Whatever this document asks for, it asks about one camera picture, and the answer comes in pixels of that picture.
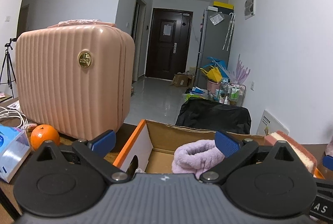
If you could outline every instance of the orange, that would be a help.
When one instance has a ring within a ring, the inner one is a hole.
[[[60,144],[58,131],[48,124],[41,124],[31,132],[30,142],[34,150],[37,150],[44,141],[49,139],[57,145]]]

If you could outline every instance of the gold round logo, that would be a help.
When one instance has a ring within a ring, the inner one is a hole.
[[[91,65],[91,55],[87,51],[82,51],[79,55],[79,64],[82,68],[87,68]]]

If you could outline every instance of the suitcase handle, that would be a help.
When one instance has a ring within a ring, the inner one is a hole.
[[[65,27],[65,26],[77,26],[77,25],[106,25],[110,27],[117,27],[114,23],[102,22],[98,19],[74,19],[61,21],[56,25],[49,26],[48,28],[56,28],[56,27]]]

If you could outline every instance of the black round disc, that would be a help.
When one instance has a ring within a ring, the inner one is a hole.
[[[24,170],[14,186],[23,211],[42,217],[65,217],[87,210],[105,191],[94,169],[69,163],[43,161]]]
[[[275,161],[236,170],[226,181],[226,192],[244,211],[265,218],[286,218],[309,209],[317,187],[307,170]]]

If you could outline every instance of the black fabric cover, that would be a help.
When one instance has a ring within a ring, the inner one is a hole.
[[[247,108],[190,98],[181,106],[176,125],[250,134],[251,117]]]

